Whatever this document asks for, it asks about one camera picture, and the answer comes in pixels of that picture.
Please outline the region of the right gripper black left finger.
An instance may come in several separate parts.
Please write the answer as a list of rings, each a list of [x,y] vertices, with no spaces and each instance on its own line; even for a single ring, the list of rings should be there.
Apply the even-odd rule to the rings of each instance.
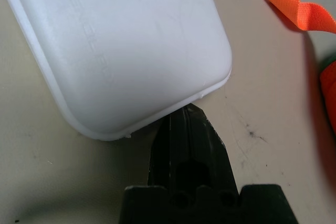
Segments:
[[[151,146],[149,186],[190,190],[190,117],[187,108],[165,116]]]

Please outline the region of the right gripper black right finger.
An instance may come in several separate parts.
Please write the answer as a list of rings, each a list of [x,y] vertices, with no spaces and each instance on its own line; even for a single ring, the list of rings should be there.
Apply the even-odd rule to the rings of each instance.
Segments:
[[[189,126],[190,172],[196,187],[208,186],[216,191],[238,194],[226,147],[199,107],[184,107]]]

